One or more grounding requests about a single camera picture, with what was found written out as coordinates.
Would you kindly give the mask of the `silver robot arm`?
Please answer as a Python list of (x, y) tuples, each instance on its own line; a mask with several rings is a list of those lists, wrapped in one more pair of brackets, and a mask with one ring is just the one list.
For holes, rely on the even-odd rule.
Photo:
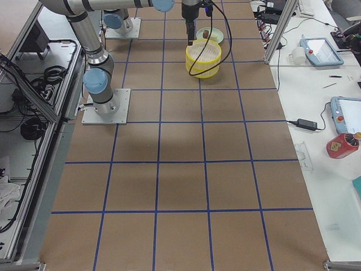
[(129, 18), (128, 9), (104, 10), (103, 12), (103, 21), (108, 28), (121, 34), (126, 34), (133, 30), (133, 23)]
[(99, 41), (88, 16), (96, 10), (125, 10), (128, 8), (153, 7), (159, 12), (168, 12), (174, 1), (42, 1), (50, 11), (64, 15), (84, 49), (90, 69), (83, 76), (83, 83), (99, 115), (118, 111), (120, 102), (111, 88), (114, 61)]

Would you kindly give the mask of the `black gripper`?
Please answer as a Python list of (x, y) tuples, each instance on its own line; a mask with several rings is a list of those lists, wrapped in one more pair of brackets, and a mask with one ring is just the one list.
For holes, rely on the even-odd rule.
[(182, 0), (182, 18), (186, 20), (188, 46), (195, 40), (195, 25), (193, 20), (199, 17), (199, 10), (203, 8), (207, 17), (212, 17), (212, 1)]

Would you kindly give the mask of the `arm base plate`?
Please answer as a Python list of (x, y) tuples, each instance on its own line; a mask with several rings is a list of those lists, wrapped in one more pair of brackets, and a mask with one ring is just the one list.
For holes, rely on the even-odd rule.
[(128, 18), (119, 29), (107, 28), (105, 38), (108, 40), (137, 40), (141, 22), (141, 18)]
[(127, 124), (131, 89), (113, 89), (112, 99), (105, 104), (94, 103), (91, 96), (88, 96), (87, 103), (82, 117), (84, 125), (113, 125)]

